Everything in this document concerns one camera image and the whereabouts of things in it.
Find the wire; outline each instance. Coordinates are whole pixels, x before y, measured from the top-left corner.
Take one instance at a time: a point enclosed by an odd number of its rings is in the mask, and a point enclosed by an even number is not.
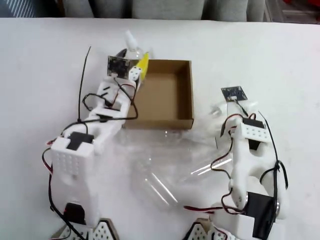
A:
[[[78,100],[78,122],[81,122],[81,117],[80,117],[81,92],[82,92],[82,85],[84,82],[84,75],[85,75],[85,69],[86,69],[86,64],[87,64],[87,58],[88,58],[90,49],[91,49],[91,46],[89,47],[88,52],[86,53],[86,56],[84,59],[84,64],[83,64],[83,69],[82,69],[82,76],[81,76],[80,89],[79,89],[79,100]]]
[[[65,224],[77,235],[77,237],[81,240],[86,240],[75,228],[74,226],[59,212],[59,210],[56,208],[53,200],[52,200],[52,193],[51,193],[51,179],[52,175],[49,175],[49,187],[48,187],[48,195],[49,195],[49,202],[51,205],[51,208],[55,211],[56,214],[65,222]]]
[[[135,120],[139,117],[139,113],[138,113],[138,109],[137,109],[137,106],[135,104],[135,101],[133,98],[130,98],[129,94],[127,93],[127,91],[117,82],[116,79],[114,79],[114,81],[118,84],[119,88],[124,92],[124,94],[130,99],[131,101],[131,105],[133,105],[133,108],[134,108],[134,111],[135,111],[135,116],[132,116],[132,117],[110,117],[110,118],[106,118],[106,119],[101,119],[101,118],[98,118],[98,119],[90,119],[90,120],[83,120],[81,122],[78,122],[78,121],[75,121],[75,122],[72,122],[70,123],[68,126],[66,126],[61,135],[63,135],[64,131],[70,127],[72,127],[73,125],[77,125],[77,124],[83,124],[83,123],[94,123],[94,122],[100,122],[100,123],[103,123],[104,121],[107,122],[107,121],[117,121],[117,120]]]
[[[243,114],[248,117],[249,114],[248,114],[247,111],[244,109],[244,107],[238,102],[238,100],[237,100],[237,99],[234,99],[233,101],[241,108]]]
[[[236,117],[236,116],[237,116],[237,117],[241,117],[242,119],[244,118],[244,116],[242,116],[242,115],[239,114],[239,113],[231,114],[230,116],[228,116],[228,117],[224,120],[224,122],[223,122],[223,124],[222,124],[220,137],[222,137],[222,136],[224,135],[224,133],[225,133],[227,121],[228,121],[230,118]]]
[[[230,176],[230,174],[228,173],[227,170],[219,169],[219,168],[212,168],[212,170],[216,171],[216,172],[224,172],[227,175],[228,179],[231,179],[231,176]]]
[[[256,120],[257,118],[257,114],[255,113],[251,113],[250,116],[249,116],[249,119],[252,119],[251,117],[253,116],[253,119]]]
[[[96,93],[90,92],[90,93],[88,93],[87,95],[85,95],[84,98],[82,99],[83,105],[85,106],[85,108],[86,108],[89,112],[92,111],[92,109],[93,109],[93,107],[88,106],[88,105],[86,104],[86,100],[87,100],[87,98],[88,98],[89,96],[95,96],[95,97],[97,97],[97,98],[100,98],[100,99],[104,100],[104,105],[106,105],[107,107],[110,107],[110,106],[113,105],[111,102],[109,102],[109,101],[108,101],[106,98],[104,98],[102,95],[98,95],[98,94],[96,94]]]
[[[47,166],[47,162],[45,160],[45,153],[50,150],[51,148],[47,148],[46,150],[43,151],[42,153],[42,161],[43,163]],[[56,212],[56,214],[58,214],[58,216],[65,222],[65,224],[72,230],[74,231],[74,233],[81,239],[81,240],[85,240],[83,236],[81,236],[81,234],[74,228],[74,226],[65,218],[65,216],[63,216],[61,214],[61,212],[59,212],[59,210],[56,208],[53,200],[52,200],[52,193],[51,193],[51,179],[52,179],[52,173],[53,173],[53,165],[51,164],[51,166],[48,167],[49,171],[51,174],[49,174],[49,184],[48,184],[48,195],[49,195],[49,202],[50,202],[50,207],[51,209]]]
[[[71,230],[70,230],[70,227],[68,227],[68,232],[69,234],[65,237],[54,237],[54,238],[50,238],[49,240],[65,240],[65,239],[68,239],[71,235]]]
[[[231,215],[243,214],[243,213],[244,213],[243,210],[240,210],[240,209],[238,209],[238,208],[236,208],[236,207],[227,206],[227,205],[225,204],[224,199],[225,199],[226,197],[230,196],[231,193],[232,193],[232,188],[230,189],[229,193],[227,193],[227,194],[225,194],[225,195],[223,195],[223,196],[221,197],[221,204],[222,204],[223,209],[224,209],[228,214],[231,214]]]
[[[46,168],[49,170],[50,174],[52,174],[53,173],[53,169],[52,169],[52,167],[49,166],[49,164],[47,163],[47,161],[45,159],[45,153],[50,149],[51,149],[51,147],[48,147],[46,150],[43,151],[43,153],[42,153],[42,162],[46,166]]]
[[[85,134],[88,134],[89,132],[88,125],[85,122],[82,122],[82,123],[85,126]]]
[[[225,206],[225,207],[227,209],[236,210],[236,208],[234,208],[232,206]],[[225,209],[223,206],[213,206],[213,207],[207,207],[207,208],[198,208],[198,207],[188,206],[188,205],[183,206],[183,208],[185,210],[195,211],[195,212],[202,212],[202,213],[205,213],[205,214],[214,214],[216,210]]]
[[[278,153],[277,153],[277,149],[276,149],[276,145],[275,145],[275,141],[274,138],[272,136],[268,121],[266,120],[266,118],[262,115],[262,113],[259,111],[259,114],[261,115],[261,117],[264,119],[265,124],[268,128],[270,137],[271,137],[271,141],[272,141],[272,145],[273,145],[273,149],[274,149],[274,155],[275,155],[275,164],[274,164],[274,168],[272,168],[273,170],[273,211],[270,217],[270,220],[268,221],[268,227],[266,232],[264,233],[264,236],[262,238],[262,240],[267,240],[269,237],[269,234],[271,232],[271,229],[273,227],[273,224],[276,220],[277,217],[277,202],[278,202],[278,182],[277,182],[277,174],[278,174],[278,168],[279,168],[279,164],[280,161],[278,159]]]
[[[234,145],[234,138],[231,136],[231,132],[230,132],[230,131],[231,131],[231,130],[229,130],[228,133],[229,133],[229,135],[230,135],[231,145],[230,145],[230,148],[229,148],[228,152],[227,152],[226,154],[218,157],[217,159],[213,160],[213,161],[211,162],[211,164],[210,164],[210,168],[211,168],[212,171],[224,172],[229,179],[231,179],[230,174],[229,174],[226,170],[224,170],[224,169],[216,169],[216,168],[214,168],[214,164],[215,164],[216,162],[218,162],[219,160],[224,159],[226,156],[228,156],[229,153],[230,153],[231,150],[232,150],[232,147],[233,147],[233,145]]]

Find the grey cushion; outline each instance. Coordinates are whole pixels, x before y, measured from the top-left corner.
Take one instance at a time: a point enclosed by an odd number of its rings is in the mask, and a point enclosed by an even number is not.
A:
[[[135,19],[200,20],[205,0],[132,0]]]

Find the cardboard box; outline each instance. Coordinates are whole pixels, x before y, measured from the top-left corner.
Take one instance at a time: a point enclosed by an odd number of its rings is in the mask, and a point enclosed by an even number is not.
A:
[[[191,61],[150,60],[134,102],[138,119],[126,121],[126,128],[191,129],[194,122]],[[133,106],[128,116],[135,116]]]

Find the yellow object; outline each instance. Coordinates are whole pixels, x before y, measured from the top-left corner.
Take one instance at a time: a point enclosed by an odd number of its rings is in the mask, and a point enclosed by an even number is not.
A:
[[[136,64],[138,68],[141,68],[141,81],[145,79],[145,76],[148,71],[148,63],[149,63],[149,53],[146,52],[143,55],[143,58]]]

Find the white plastic block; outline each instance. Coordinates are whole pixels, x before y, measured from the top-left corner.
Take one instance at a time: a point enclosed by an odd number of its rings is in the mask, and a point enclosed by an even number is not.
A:
[[[140,67],[134,66],[129,71],[129,79],[131,81],[136,81],[140,77],[141,71],[142,69]]]
[[[245,139],[256,140],[263,143],[271,143],[271,137],[268,129],[246,125],[243,122],[241,123],[240,128],[241,134]]]
[[[54,172],[81,176],[84,178],[93,169],[94,146],[82,142],[77,150],[67,149],[70,139],[58,137],[51,146]]]

